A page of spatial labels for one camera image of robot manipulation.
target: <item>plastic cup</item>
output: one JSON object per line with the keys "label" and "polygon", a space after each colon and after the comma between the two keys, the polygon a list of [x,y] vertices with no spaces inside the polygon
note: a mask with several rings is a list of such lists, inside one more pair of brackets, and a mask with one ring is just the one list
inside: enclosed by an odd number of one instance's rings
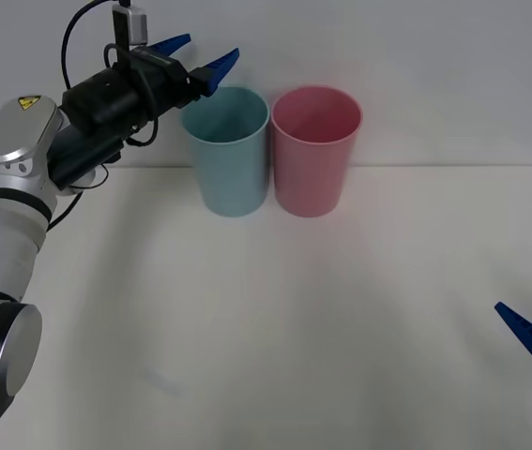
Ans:
{"label": "plastic cup", "polygon": [[326,86],[300,87],[276,101],[274,184],[286,211],[315,218],[336,207],[362,115],[355,99]]}
{"label": "plastic cup", "polygon": [[268,120],[266,101],[243,87],[221,87],[183,110],[199,188],[214,213],[245,216],[264,202]]}

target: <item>white wall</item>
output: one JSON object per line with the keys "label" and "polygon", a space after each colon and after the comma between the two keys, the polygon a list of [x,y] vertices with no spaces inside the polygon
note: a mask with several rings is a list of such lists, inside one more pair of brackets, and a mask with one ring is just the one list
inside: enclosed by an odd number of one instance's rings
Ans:
{"label": "white wall", "polygon": [[[0,0],[0,105],[29,93],[59,99],[59,46],[83,0]],[[138,0],[152,41],[190,32],[189,67],[238,46],[229,77],[268,98],[331,83],[366,112],[355,163],[532,164],[532,0]],[[109,6],[70,42],[81,81],[102,67]],[[127,164],[180,164],[177,112],[158,143]]]}

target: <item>blue cup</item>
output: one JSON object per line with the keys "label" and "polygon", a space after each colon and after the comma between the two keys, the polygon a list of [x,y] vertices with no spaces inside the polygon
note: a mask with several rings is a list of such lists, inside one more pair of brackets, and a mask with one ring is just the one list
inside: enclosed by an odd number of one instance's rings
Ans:
{"label": "blue cup", "polygon": [[243,87],[221,87],[182,111],[201,194],[214,213],[245,216],[266,199],[268,121],[266,101]]}

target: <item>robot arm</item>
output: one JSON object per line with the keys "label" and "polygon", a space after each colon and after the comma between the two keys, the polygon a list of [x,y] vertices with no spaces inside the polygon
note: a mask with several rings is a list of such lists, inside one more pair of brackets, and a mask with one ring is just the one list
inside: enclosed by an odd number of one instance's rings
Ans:
{"label": "robot arm", "polygon": [[[114,162],[124,143],[173,107],[211,96],[238,58],[238,49],[188,73],[170,55],[189,35],[146,43],[144,13],[125,0],[114,6],[116,44],[106,68],[69,89],[60,107],[26,96],[0,111],[0,417],[34,364],[42,319],[22,303],[36,256],[50,230],[57,195],[88,185],[94,169]],[[118,61],[110,67],[108,52]]]}

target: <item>cup rim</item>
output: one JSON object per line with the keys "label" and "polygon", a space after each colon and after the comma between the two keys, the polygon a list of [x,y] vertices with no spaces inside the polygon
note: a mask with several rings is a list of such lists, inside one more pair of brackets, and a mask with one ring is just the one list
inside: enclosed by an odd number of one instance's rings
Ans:
{"label": "cup rim", "polygon": [[[341,94],[347,98],[349,98],[353,104],[355,104],[357,106],[357,110],[359,111],[359,123],[357,124],[356,126],[356,129],[353,130],[353,132],[351,134],[348,134],[347,136],[345,136],[344,138],[340,138],[338,139],[337,141],[328,141],[328,142],[311,142],[311,141],[303,141],[299,138],[296,138],[295,136],[292,136],[290,134],[288,134],[286,131],[284,131],[281,126],[279,126],[277,123],[276,123],[276,118],[274,116],[274,111],[276,110],[276,106],[278,105],[278,103],[283,99],[285,98],[286,96],[288,96],[289,94],[292,94],[293,92],[296,92],[296,91],[300,91],[302,89],[313,89],[313,88],[317,88],[317,89],[326,89],[328,91],[334,91],[338,94]],[[280,133],[282,134],[283,136],[291,139],[292,141],[295,141],[296,143],[303,143],[303,144],[307,144],[307,145],[311,145],[311,146],[323,146],[323,145],[333,145],[335,143],[344,143],[345,141],[348,141],[350,139],[352,139],[358,132],[359,130],[361,129],[361,124],[363,123],[363,110],[361,109],[361,105],[359,104],[359,102],[351,95],[347,94],[346,92],[344,92],[343,90],[341,89],[338,89],[336,87],[333,87],[333,86],[328,86],[328,85],[325,85],[325,84],[302,84],[294,89],[291,89],[290,91],[286,91],[284,92],[281,96],[279,96],[276,101],[274,102],[274,104],[272,105],[272,113],[271,113],[271,122],[272,122],[272,126]]]}
{"label": "cup rim", "polygon": [[227,85],[224,85],[224,86],[220,86],[218,89],[227,89],[227,88],[234,88],[234,89],[243,89],[245,91],[249,91],[251,92],[252,94],[256,95],[260,100],[262,100],[262,103],[264,103],[264,105],[266,106],[266,120],[264,120],[264,123],[259,127],[257,128],[255,131],[253,131],[252,134],[250,134],[249,136],[246,136],[244,137],[243,139],[239,139],[237,141],[229,141],[229,142],[212,142],[212,141],[205,141],[203,139],[200,139],[200,138],[197,138],[196,136],[194,136],[192,133],[190,133],[187,128],[184,126],[184,119],[183,117],[180,117],[180,122],[182,123],[182,128],[184,128],[184,131],[189,135],[191,136],[195,141],[198,141],[199,143],[206,143],[208,145],[217,145],[217,146],[225,146],[225,145],[235,145],[237,143],[243,143],[249,139],[251,139],[252,137],[254,137],[256,134],[260,133],[265,127],[267,127],[267,124],[269,123],[270,121],[270,118],[271,118],[271,110],[270,110],[270,107],[269,105],[267,104],[267,101],[266,99],[264,98],[264,96],[262,96],[259,92],[255,91],[254,89],[251,89],[247,86],[241,86],[241,85],[236,85],[236,84],[227,84]]}

